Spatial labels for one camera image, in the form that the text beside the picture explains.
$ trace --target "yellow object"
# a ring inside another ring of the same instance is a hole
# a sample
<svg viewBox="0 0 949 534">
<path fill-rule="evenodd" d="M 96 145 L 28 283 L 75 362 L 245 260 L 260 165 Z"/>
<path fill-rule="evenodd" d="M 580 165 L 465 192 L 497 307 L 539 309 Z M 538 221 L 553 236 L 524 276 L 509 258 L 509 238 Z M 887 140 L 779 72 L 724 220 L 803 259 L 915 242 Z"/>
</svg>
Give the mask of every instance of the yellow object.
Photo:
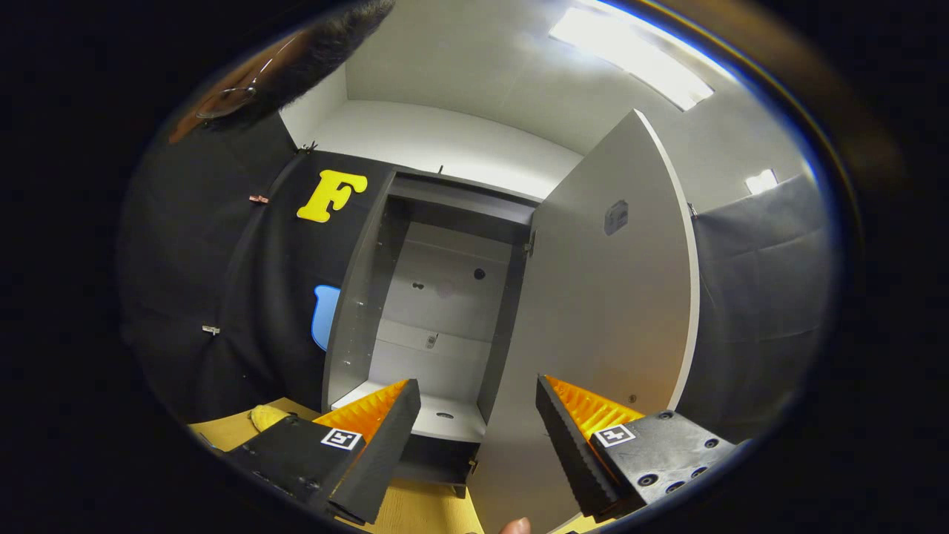
<svg viewBox="0 0 949 534">
<path fill-rule="evenodd" d="M 258 431 L 263 432 L 288 415 L 279 408 L 262 404 L 251 410 L 251 422 Z"/>
<path fill-rule="evenodd" d="M 560 402 L 570 412 L 570 417 L 588 442 L 593 432 L 608 429 L 643 418 L 638 411 L 615 403 L 600 395 L 578 388 L 573 384 L 545 375 L 547 381 L 560 397 Z"/>
<path fill-rule="evenodd" d="M 392 408 L 407 383 L 407 379 L 402 380 L 375 393 L 369 393 L 338 410 L 317 417 L 313 422 L 334 429 L 358 432 L 363 435 L 368 445 L 382 424 L 382 419 L 385 419 L 385 414 Z"/>
<path fill-rule="evenodd" d="M 329 204 L 333 203 L 333 210 L 340 211 L 352 192 L 362 193 L 369 185 L 365 176 L 358 174 L 347 174 L 345 172 L 325 170 L 320 173 L 320 183 L 313 190 L 313 195 L 309 198 L 307 205 L 297 210 L 297 217 L 300 219 L 313 220 L 315 222 L 326 222 L 329 220 Z"/>
</svg>

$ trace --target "human hair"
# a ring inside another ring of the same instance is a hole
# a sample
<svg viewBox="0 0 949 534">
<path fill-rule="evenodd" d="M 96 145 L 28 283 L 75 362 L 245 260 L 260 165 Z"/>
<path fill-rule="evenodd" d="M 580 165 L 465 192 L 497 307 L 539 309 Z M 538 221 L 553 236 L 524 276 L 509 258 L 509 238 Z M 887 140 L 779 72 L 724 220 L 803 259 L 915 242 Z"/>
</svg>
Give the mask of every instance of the human hair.
<svg viewBox="0 0 949 534">
<path fill-rule="evenodd" d="M 247 128 L 303 96 L 340 67 L 382 23 L 395 0 L 363 0 L 303 30 L 304 50 L 230 115 L 206 123 L 211 130 Z"/>
</svg>

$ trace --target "yellow letter f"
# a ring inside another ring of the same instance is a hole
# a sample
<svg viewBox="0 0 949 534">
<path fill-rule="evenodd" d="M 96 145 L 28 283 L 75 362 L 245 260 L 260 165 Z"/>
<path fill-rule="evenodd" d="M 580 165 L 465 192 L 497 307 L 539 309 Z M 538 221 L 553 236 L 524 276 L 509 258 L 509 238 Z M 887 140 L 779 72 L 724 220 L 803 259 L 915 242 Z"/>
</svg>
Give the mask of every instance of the yellow letter f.
<svg viewBox="0 0 949 534">
<path fill-rule="evenodd" d="M 340 189 L 340 185 L 347 184 L 349 187 Z M 365 191 L 368 181 L 365 176 L 358 174 L 346 174 L 325 170 L 320 173 L 320 183 L 313 190 L 313 196 L 309 198 L 307 205 L 297 210 L 297 217 L 300 219 L 314 220 L 316 222 L 326 222 L 329 220 L 329 203 L 333 202 L 333 211 L 340 211 L 349 200 L 353 191 L 362 193 Z"/>
</svg>

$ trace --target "gray curtain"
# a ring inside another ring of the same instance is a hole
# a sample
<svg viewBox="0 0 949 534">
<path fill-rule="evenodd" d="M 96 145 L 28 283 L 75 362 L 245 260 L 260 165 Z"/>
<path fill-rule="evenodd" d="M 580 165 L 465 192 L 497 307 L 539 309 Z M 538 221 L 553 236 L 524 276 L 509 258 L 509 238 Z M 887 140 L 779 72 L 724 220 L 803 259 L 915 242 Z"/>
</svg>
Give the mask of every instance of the gray curtain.
<svg viewBox="0 0 949 534">
<path fill-rule="evenodd" d="M 765 429 L 826 331 L 841 264 L 826 206 L 799 176 L 693 219 L 698 336 L 678 411 L 729 441 Z"/>
</svg>

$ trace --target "cabinet door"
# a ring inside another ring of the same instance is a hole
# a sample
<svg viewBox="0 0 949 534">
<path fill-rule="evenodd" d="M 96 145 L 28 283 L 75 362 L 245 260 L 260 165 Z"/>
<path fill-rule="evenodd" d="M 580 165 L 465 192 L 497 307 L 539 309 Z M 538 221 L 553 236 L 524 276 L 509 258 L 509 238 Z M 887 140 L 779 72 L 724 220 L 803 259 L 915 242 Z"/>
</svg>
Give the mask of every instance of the cabinet door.
<svg viewBox="0 0 949 534">
<path fill-rule="evenodd" d="M 485 532 L 528 516 L 548 532 L 579 512 L 534 406 L 550 374 L 650 413 L 674 408 L 698 325 L 687 204 L 633 110 L 534 212 L 511 347 L 469 479 Z"/>
</svg>

